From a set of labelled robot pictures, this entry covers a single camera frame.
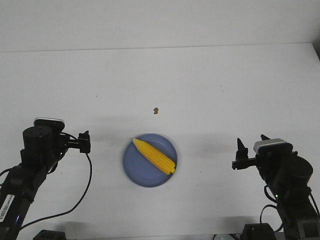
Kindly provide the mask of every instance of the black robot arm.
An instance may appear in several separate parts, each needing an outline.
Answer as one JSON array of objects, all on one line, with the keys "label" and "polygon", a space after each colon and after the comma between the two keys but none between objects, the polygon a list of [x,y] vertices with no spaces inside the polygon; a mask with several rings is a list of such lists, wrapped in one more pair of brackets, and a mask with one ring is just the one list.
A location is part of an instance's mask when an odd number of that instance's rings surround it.
[{"label": "black robot arm", "polygon": [[21,163],[10,169],[0,189],[0,240],[17,238],[38,188],[47,174],[56,169],[68,148],[90,152],[88,131],[73,140],[62,133],[64,127],[60,119],[37,118],[34,126],[23,131]]},{"label": "black robot arm", "polygon": [[[313,173],[312,166],[297,152],[292,152],[292,144],[264,135],[261,138],[262,141],[253,147],[255,158],[248,158],[248,149],[238,138],[238,151],[232,168],[257,167],[275,198],[286,239],[320,240],[320,218],[309,200],[311,189],[307,186]],[[256,238],[246,236],[243,239]]]}]

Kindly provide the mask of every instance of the wire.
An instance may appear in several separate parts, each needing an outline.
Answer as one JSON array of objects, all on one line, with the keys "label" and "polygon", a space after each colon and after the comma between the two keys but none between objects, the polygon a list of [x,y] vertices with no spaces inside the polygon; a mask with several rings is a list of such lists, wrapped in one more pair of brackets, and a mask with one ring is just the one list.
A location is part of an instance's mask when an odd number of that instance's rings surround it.
[{"label": "wire", "polygon": [[0,173],[0,177],[5,174],[6,172],[9,172],[12,168],[8,168],[6,170],[3,170],[1,173]]},{"label": "wire", "polygon": [[272,202],[274,202],[275,204],[277,203],[277,200],[275,200],[274,198],[272,198],[270,195],[269,195],[269,193],[267,192],[267,187],[268,187],[268,185],[265,185],[264,186],[264,194],[265,194],[265,196],[270,200],[270,201],[272,201]]},{"label": "wire", "polygon": [[311,197],[311,199],[312,199],[312,202],[313,202],[313,205],[314,205],[314,207],[315,207],[316,213],[318,214],[318,217],[320,217],[320,213],[319,213],[318,206],[317,206],[316,201],[315,201],[315,199],[314,199],[314,196],[312,195],[311,192],[310,192],[310,197]]},{"label": "wire", "polygon": [[85,190],[84,190],[84,193],[82,194],[80,200],[79,200],[79,201],[74,205],[74,207],[71,208],[69,211],[65,211],[65,212],[62,212],[62,213],[59,213],[59,214],[56,214],[56,215],[52,215],[52,216],[43,217],[43,218],[40,218],[40,219],[35,220],[35,221],[31,221],[31,222],[27,223],[26,225],[23,225],[23,226],[20,228],[20,231],[21,231],[22,229],[24,229],[24,228],[32,225],[32,224],[38,223],[38,222],[43,221],[43,220],[53,219],[53,218],[56,218],[56,217],[60,217],[60,216],[69,214],[69,213],[71,213],[73,210],[76,209],[76,207],[77,207],[77,206],[81,203],[81,201],[84,199],[84,197],[85,197],[85,195],[86,195],[86,193],[87,193],[87,191],[88,191],[88,188],[89,188],[89,186],[90,186],[91,178],[92,178],[92,162],[91,162],[91,159],[90,159],[89,155],[88,155],[87,153],[86,153],[85,155],[86,155],[86,157],[88,158],[88,161],[89,161],[89,164],[90,164],[90,175],[89,175],[88,184],[87,184],[87,186],[86,186],[86,188],[85,188]]},{"label": "wire", "polygon": [[280,227],[279,227],[277,230],[275,230],[274,232],[275,232],[275,233],[280,232],[281,229],[283,229],[283,228],[284,228],[284,224],[281,223]]},{"label": "wire", "polygon": [[240,240],[240,238],[238,238],[235,234],[229,234],[229,235],[235,240]]},{"label": "wire", "polygon": [[[268,205],[264,206],[264,208],[262,209],[261,214],[260,214],[260,224],[262,224],[262,213],[264,212],[264,210],[265,210],[266,208],[274,208],[274,209],[277,209],[277,206],[272,205],[272,204],[268,204]],[[281,231],[281,229],[282,229],[283,227],[284,227],[284,225],[283,225],[283,223],[282,223],[281,226],[280,226],[277,230],[275,230],[275,232]]]},{"label": "wire", "polygon": [[69,136],[69,137],[71,137],[71,138],[73,138],[73,139],[77,140],[77,138],[76,138],[75,136],[72,136],[72,135],[71,135],[71,134],[69,134],[69,133],[61,132],[61,134],[63,134],[63,135],[67,135],[67,136]]},{"label": "wire", "polygon": [[52,174],[52,173],[56,170],[57,167],[58,167],[58,163],[56,163],[56,164],[53,166],[53,168],[51,169],[51,171],[48,172],[47,174]]}]

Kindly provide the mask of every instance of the white wall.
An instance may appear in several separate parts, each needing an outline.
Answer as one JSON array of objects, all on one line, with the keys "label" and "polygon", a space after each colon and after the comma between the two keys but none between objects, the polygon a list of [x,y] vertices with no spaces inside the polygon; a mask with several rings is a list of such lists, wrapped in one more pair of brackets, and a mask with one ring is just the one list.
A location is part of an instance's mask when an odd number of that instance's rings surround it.
[{"label": "white wall", "polygon": [[312,43],[318,0],[2,0],[0,51]]}]

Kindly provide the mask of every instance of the barcode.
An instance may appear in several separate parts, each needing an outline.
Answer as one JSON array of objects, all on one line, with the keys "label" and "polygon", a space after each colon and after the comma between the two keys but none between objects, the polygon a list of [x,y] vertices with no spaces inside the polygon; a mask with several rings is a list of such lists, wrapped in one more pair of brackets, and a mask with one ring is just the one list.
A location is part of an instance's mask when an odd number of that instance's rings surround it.
[{"label": "barcode", "polygon": [[14,195],[11,195],[11,194],[8,194],[3,202],[3,205],[0,209],[0,222],[3,222],[6,215],[7,215],[7,212],[10,208],[10,205],[12,203],[12,201],[14,200]]}]

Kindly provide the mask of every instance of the white table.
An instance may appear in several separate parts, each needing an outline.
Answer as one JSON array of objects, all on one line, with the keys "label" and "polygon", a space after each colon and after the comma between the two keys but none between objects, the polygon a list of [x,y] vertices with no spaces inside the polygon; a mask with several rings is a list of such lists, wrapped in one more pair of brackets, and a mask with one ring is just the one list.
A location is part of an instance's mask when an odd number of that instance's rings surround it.
[{"label": "white table", "polygon": [[[20,162],[22,131],[35,117],[90,131],[92,186],[71,214],[24,229],[72,238],[239,233],[257,223],[266,199],[258,171],[233,171],[237,137],[250,149],[260,134],[282,138],[314,167],[320,199],[320,64],[311,44],[0,53],[1,169]],[[154,115],[153,109],[159,108]],[[143,188],[122,169],[131,138],[168,137],[176,173]],[[70,209],[89,174],[70,150],[48,176],[25,223]],[[277,228],[276,212],[263,219]]]}]

